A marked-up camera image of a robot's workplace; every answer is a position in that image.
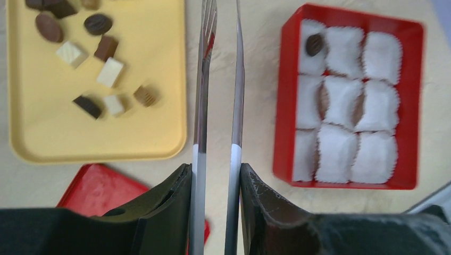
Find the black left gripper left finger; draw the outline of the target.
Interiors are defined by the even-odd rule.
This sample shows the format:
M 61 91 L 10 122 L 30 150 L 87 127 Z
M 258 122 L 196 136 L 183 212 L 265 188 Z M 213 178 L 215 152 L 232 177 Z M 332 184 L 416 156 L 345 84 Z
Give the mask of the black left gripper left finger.
M 1 254 L 185 254 L 191 166 L 102 216 L 65 208 L 1 210 Z

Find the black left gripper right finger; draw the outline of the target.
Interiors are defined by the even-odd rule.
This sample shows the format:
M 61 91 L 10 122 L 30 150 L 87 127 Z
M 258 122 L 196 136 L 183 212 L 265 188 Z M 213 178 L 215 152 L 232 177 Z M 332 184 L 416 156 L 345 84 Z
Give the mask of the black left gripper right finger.
M 243 163 L 241 220 L 246 254 L 450 254 L 450 225 L 418 214 L 313 214 Z

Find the metal serving tongs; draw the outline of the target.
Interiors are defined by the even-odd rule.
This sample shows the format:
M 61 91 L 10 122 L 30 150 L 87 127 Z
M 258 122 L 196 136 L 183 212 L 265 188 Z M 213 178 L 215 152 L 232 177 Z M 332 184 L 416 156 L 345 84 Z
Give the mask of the metal serving tongs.
M 239 179 L 243 138 L 245 68 L 239 1 L 236 2 L 236 8 L 237 59 L 224 254 L 237 253 L 240 191 Z M 192 181 L 188 248 L 189 254 L 204 253 L 208 82 L 212 51 L 215 42 L 217 19 L 218 8 L 216 1 L 203 1 L 202 28 L 199 37 L 198 50 L 193 164 L 191 170 Z

